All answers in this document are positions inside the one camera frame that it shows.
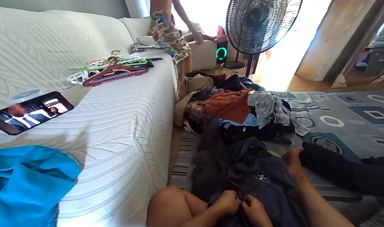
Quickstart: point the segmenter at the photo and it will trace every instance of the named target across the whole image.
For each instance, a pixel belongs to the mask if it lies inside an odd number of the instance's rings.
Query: white quilted mattress
[[[150,198],[166,186],[176,75],[169,55],[147,74],[63,95],[74,110],[18,136],[0,131],[1,147],[61,149],[83,169],[59,204],[59,227],[145,223]]]

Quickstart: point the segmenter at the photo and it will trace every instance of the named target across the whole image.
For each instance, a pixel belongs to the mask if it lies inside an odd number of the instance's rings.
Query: fan stand
[[[249,72],[251,71],[251,65],[252,65],[252,60],[254,59],[254,54],[250,54],[249,57],[248,57],[248,65],[246,66],[246,69],[245,69],[245,77],[248,78],[249,77]]]
[[[235,61],[227,62],[226,64],[224,64],[224,67],[228,68],[228,69],[241,69],[241,68],[244,68],[245,67],[245,63],[242,62],[242,61],[238,61],[238,54],[239,54],[239,52],[237,51],[237,56],[235,57]]]

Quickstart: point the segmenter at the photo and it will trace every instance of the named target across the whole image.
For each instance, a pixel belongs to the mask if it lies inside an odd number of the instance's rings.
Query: blue patterned rug
[[[302,141],[316,143],[338,152],[348,160],[384,156],[384,90],[355,92],[273,92],[289,102],[292,113],[310,129],[304,137],[290,134],[291,145],[265,142],[268,152],[282,156]],[[190,174],[200,136],[185,132],[169,184],[190,191]],[[306,170],[315,188],[328,201],[356,202],[361,195],[339,188]]]

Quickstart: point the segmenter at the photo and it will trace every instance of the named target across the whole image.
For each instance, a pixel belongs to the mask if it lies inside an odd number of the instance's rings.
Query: blue towel
[[[0,227],[41,227],[81,170],[58,149],[0,149]]]
[[[259,126],[259,121],[256,119],[256,117],[252,113],[249,113],[248,116],[246,116],[245,121],[242,124],[234,122],[234,121],[226,120],[223,118],[219,118],[219,122],[220,123],[230,122],[231,124],[236,125],[236,126],[243,126],[243,125],[244,126]]]

